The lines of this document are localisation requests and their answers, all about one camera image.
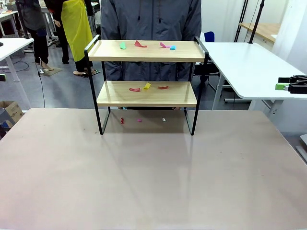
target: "white table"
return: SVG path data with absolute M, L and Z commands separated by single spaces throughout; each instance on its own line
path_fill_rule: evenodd
M 25 109 L 30 109 L 30 101 L 24 91 L 23 85 L 21 84 L 21 81 L 17 75 L 17 72 L 15 70 L 15 67 L 12 63 L 12 60 L 10 58 L 10 55 L 18 51 L 19 49 L 25 47 L 26 45 L 30 44 L 34 40 L 32 38 L 30 39 L 24 39 L 24 38 L 0 38 L 0 42 L 3 43 L 3 46 L 0 47 L 0 61 L 6 60 L 6 63 L 9 66 L 11 75 L 14 79 L 14 82 L 16 83 L 16 86 L 18 88 L 19 94 L 24 101 L 24 104 L 26 106 Z
M 303 75 L 260 45 L 248 43 L 205 43 L 209 56 L 221 72 L 215 94 L 213 110 L 217 109 L 221 90 L 226 79 L 237 95 L 243 99 L 262 100 L 275 114 L 283 100 L 306 100 L 307 94 L 290 94 L 277 91 L 278 78 Z
M 101 136 L 95 110 L 26 113 L 0 141 L 0 228 L 307 226 L 307 166 L 263 113 L 199 111 L 193 137 L 183 111 L 109 119 Z
M 12 11 L 11 13 L 0 13 L 0 29 L 1 29 L 1 33 L 2 33 L 3 36 L 5 36 L 5 33 L 4 33 L 3 28 L 2 28 L 1 22 L 10 20 L 11 23 L 12 23 L 12 27 L 13 27 L 13 30 L 14 30 L 16 37 L 19 37 L 18 31 L 16 29 L 16 25 L 15 25 L 15 20 L 14 20 L 14 14 L 16 14 L 16 13 L 17 13 L 17 11 Z

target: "two-tier shelf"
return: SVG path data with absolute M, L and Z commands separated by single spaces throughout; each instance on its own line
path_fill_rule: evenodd
M 101 61 L 104 75 L 104 85 L 98 98 L 95 95 L 94 82 L 91 72 L 89 79 L 92 89 L 94 106 L 99 126 L 99 132 L 103 135 L 111 112 L 111 106 L 118 107 L 183 107 L 191 135 L 194 135 L 198 110 L 201 102 L 201 93 L 204 86 L 204 77 L 201 77 L 198 98 L 196 100 L 191 86 L 193 66 L 195 62 L 207 64 L 209 53 L 198 37 L 192 41 L 140 41 L 147 48 L 136 47 L 135 40 L 98 40 L 97 35 L 85 48 L 87 67 L 90 69 L 90 61 Z M 120 43 L 126 44 L 126 49 L 120 49 Z M 176 50 L 160 47 L 160 42 L 165 45 L 176 46 Z M 141 92 L 132 92 L 129 88 L 141 88 L 146 81 L 107 81 L 105 61 L 141 61 L 141 62 L 185 62 L 190 63 L 189 81 L 163 82 L 149 81 L 151 87 Z M 167 90 L 158 87 L 168 86 Z M 103 126 L 101 126 L 98 107 L 108 107 Z M 187 113 L 188 108 L 195 108 L 194 121 L 191 125 Z

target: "yellow cloth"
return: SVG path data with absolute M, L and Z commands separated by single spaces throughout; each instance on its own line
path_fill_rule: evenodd
M 84 58 L 84 49 L 93 39 L 84 0 L 63 2 L 61 19 L 74 61 Z

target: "cardboard box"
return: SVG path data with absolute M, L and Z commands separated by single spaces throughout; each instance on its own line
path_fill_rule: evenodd
M 13 101 L 0 101 L 0 108 L 4 108 L 7 114 L 12 118 L 12 120 L 16 123 L 19 119 L 24 115 L 21 111 L 17 102 Z M 9 121 L 5 121 L 2 124 L 3 127 L 11 128 L 13 124 Z

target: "pink object on table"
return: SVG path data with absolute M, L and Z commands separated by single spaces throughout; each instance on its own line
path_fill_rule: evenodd
M 142 46 L 139 41 L 136 41 L 134 43 L 134 45 L 137 46 L 137 47 L 142 47 L 142 48 L 146 48 L 147 47 L 147 46 Z
M 130 88 L 129 90 L 132 91 L 132 92 L 141 92 L 140 88 L 137 88 L 137 89 Z
M 162 42 L 160 42 L 160 46 L 162 46 L 163 48 L 170 48 L 171 47 L 171 46 L 164 45 Z
M 164 87 L 158 87 L 160 90 L 168 90 L 168 86 L 164 86 Z

